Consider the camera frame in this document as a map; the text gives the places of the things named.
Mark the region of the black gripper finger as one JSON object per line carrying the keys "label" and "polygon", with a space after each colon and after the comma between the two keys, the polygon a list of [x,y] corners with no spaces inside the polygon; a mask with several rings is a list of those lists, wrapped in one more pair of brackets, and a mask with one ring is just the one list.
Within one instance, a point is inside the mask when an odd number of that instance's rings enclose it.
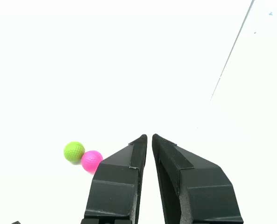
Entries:
{"label": "black gripper finger", "polygon": [[167,224],[242,224],[234,188],[223,170],[154,134],[152,150]]}
{"label": "black gripper finger", "polygon": [[83,224],[138,223],[147,142],[143,134],[99,164]]}

